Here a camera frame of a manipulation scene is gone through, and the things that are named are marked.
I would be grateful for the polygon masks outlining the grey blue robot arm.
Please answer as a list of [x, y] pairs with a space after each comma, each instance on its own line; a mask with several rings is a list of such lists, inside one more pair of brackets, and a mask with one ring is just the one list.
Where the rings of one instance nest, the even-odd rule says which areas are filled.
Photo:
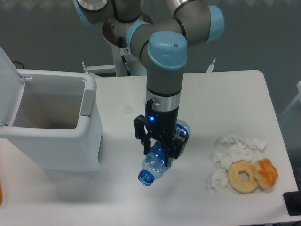
[[138, 0], [76, 0], [74, 6], [85, 24], [111, 22], [115, 44], [127, 47], [147, 71], [145, 114], [134, 119], [135, 136], [151, 150], [159, 141], [165, 166], [184, 151], [187, 135], [176, 134], [183, 69], [190, 46], [220, 37], [225, 22], [222, 11], [201, 0], [170, 0], [172, 19], [146, 22]]

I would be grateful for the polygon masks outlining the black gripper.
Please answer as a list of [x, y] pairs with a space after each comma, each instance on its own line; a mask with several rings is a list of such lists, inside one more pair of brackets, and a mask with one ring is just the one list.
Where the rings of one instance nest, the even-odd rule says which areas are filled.
[[135, 137], [143, 145], [143, 154], [147, 155], [151, 149], [151, 138], [159, 139], [164, 151], [164, 166], [169, 167], [172, 160], [178, 159], [183, 153], [189, 139], [187, 131], [174, 132], [179, 107], [162, 112], [153, 107], [154, 101], [149, 99], [145, 104], [145, 116], [139, 115], [134, 119]]

